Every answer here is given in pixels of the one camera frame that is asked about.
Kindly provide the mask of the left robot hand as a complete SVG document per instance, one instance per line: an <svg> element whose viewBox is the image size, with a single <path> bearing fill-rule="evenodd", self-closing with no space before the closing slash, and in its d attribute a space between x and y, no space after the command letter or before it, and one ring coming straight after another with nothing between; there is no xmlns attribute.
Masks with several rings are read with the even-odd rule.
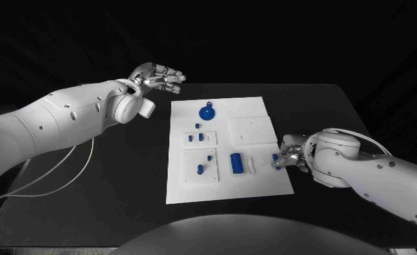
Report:
<svg viewBox="0 0 417 255"><path fill-rule="evenodd" d="M187 76L181 71L148 62L133 70L129 80L140 87L143 94L153 89L179 94L179 84L187 80Z"/></svg>

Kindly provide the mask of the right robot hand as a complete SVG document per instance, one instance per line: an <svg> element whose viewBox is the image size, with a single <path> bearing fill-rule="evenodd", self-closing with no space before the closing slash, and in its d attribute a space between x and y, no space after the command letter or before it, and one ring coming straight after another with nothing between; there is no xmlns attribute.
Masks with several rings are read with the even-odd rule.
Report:
<svg viewBox="0 0 417 255"><path fill-rule="evenodd" d="M301 171L309 172L308 161L305 160L304 148L301 145L291 145L280 154L273 154L272 158L272 167L276 170L282 170L288 166L296 166Z"/></svg>

